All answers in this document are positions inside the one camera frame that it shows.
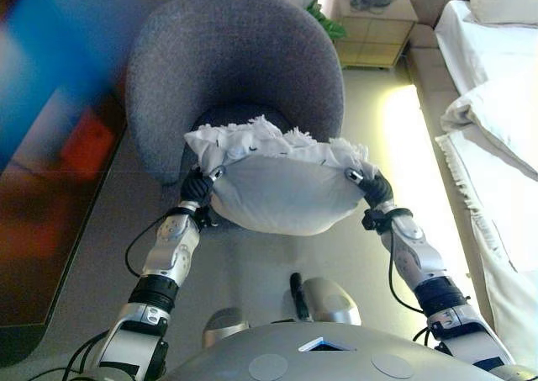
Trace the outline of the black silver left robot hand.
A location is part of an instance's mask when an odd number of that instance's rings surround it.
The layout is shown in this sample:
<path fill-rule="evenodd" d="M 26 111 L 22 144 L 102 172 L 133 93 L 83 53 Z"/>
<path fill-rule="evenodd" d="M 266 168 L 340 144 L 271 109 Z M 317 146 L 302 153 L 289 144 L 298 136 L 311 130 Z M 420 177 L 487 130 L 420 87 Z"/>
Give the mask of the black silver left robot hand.
<path fill-rule="evenodd" d="M 199 165 L 195 165 L 182 182 L 180 200 L 196 202 L 200 207 L 210 203 L 214 183 L 225 174 L 225 167 L 218 166 L 205 174 Z"/>

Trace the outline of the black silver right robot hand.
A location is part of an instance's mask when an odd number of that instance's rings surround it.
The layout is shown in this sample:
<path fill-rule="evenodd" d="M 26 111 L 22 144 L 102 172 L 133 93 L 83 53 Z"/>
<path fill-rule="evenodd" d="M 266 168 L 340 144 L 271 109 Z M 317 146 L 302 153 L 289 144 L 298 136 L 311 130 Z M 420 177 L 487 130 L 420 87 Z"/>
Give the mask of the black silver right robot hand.
<path fill-rule="evenodd" d="M 375 209 L 379 205 L 393 203 L 392 186 L 380 171 L 377 171 L 372 179 L 367 179 L 358 171 L 346 168 L 345 176 L 365 194 L 364 198 L 371 208 Z"/>

